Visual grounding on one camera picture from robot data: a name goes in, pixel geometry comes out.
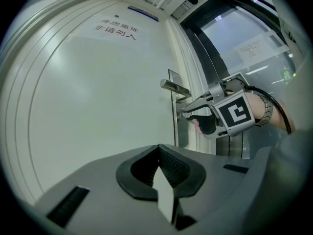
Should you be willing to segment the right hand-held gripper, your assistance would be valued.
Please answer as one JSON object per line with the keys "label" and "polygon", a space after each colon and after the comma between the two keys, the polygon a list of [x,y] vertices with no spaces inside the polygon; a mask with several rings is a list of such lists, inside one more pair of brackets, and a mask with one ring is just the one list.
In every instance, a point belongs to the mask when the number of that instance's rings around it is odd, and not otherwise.
{"label": "right hand-held gripper", "polygon": [[192,113],[209,108],[210,116],[192,115],[187,120],[196,119],[206,138],[235,136],[255,124],[255,118],[249,105],[246,87],[249,85],[238,72],[208,87],[208,93],[186,105],[183,113]]}

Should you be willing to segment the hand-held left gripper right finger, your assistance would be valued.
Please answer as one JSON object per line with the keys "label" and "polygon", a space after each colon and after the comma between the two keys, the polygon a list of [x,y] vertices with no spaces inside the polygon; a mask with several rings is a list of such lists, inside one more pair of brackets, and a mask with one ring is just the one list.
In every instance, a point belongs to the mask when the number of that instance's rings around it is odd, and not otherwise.
{"label": "hand-held left gripper right finger", "polygon": [[261,203],[270,147],[253,160],[209,155],[159,145],[163,162],[189,174],[178,185],[187,195],[174,197],[173,225],[158,225],[160,235],[258,235],[268,224]]}

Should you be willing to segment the person's right hand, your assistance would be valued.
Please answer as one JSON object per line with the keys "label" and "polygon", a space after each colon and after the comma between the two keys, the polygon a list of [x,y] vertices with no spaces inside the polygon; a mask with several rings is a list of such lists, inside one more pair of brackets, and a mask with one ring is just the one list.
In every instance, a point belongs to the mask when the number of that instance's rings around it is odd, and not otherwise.
{"label": "person's right hand", "polygon": [[192,120],[192,123],[195,125],[195,129],[196,129],[196,132],[200,135],[203,135],[201,129],[200,129],[200,124],[199,122],[196,120],[196,119],[193,119]]}

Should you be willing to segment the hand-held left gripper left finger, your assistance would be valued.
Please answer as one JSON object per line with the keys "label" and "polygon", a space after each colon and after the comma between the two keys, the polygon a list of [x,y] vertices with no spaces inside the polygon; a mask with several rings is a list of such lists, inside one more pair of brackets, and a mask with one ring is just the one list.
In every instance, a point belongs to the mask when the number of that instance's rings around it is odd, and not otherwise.
{"label": "hand-held left gripper left finger", "polygon": [[92,161],[47,190],[34,208],[47,216],[75,188],[89,192],[65,227],[75,235],[172,235],[157,202],[136,200],[118,184],[116,170],[150,146]]}

